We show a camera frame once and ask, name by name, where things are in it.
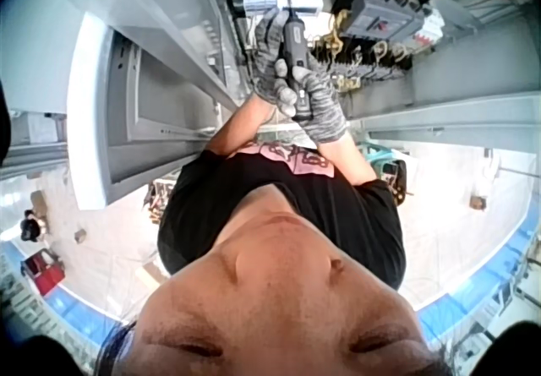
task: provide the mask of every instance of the teal machine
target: teal machine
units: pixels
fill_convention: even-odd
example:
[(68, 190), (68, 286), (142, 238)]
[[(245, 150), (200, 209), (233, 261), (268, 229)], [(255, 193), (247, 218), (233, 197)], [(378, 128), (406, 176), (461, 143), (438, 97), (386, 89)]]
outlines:
[(406, 162), (398, 157), (399, 153), (370, 142), (361, 142), (357, 147), (378, 178), (389, 185), (395, 204), (402, 204), (407, 193), (407, 167)]

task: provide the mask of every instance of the red machine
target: red machine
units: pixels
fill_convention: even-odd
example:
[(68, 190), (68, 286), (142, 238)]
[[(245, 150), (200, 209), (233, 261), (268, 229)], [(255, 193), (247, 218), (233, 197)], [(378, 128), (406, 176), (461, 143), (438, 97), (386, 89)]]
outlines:
[(35, 286), (32, 288), (35, 288), (35, 291), (42, 296), (45, 296), (66, 277), (64, 263), (58, 255), (47, 248), (43, 248), (21, 262), (20, 272), (31, 285)]

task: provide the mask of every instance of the gray work glove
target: gray work glove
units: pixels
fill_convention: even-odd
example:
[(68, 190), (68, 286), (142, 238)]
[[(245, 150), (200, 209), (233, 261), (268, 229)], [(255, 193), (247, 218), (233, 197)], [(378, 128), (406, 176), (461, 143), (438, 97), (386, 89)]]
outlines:
[[(338, 95), (331, 82), (329, 74), (321, 67), (315, 58), (309, 54), (308, 67), (294, 66), (292, 75), (309, 95), (314, 118), (298, 123), (306, 134), (316, 144), (325, 144), (340, 139), (346, 132), (346, 118)], [(284, 59), (279, 59), (275, 65), (276, 75), (287, 77), (287, 65)], [(295, 115), (297, 94), (289, 88), (285, 79), (275, 82), (277, 105), (280, 111), (289, 117)]]
[(263, 100), (276, 104), (275, 64), (278, 60), (284, 25), (289, 13), (273, 8), (255, 27), (254, 91)]

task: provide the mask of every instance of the electric screwdriver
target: electric screwdriver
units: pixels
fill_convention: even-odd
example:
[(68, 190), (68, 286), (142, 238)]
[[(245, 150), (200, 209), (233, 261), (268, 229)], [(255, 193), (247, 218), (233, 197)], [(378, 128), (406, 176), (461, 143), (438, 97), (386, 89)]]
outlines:
[(308, 93), (293, 78), (293, 66), (308, 67), (308, 45), (304, 38), (304, 22), (295, 14), (291, 0), (289, 3), (289, 19), (284, 25), (283, 57), (287, 64), (287, 85), (297, 93), (295, 117), (293, 121), (307, 121), (313, 118)]

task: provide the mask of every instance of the neck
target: neck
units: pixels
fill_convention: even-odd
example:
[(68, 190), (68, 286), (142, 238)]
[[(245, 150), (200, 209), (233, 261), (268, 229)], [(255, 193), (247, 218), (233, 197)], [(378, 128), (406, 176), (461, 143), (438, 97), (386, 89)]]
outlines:
[(295, 213), (286, 196), (274, 184), (256, 188), (240, 201), (227, 224), (222, 228), (214, 245), (226, 241), (234, 232), (248, 224), (253, 218), (271, 213)]

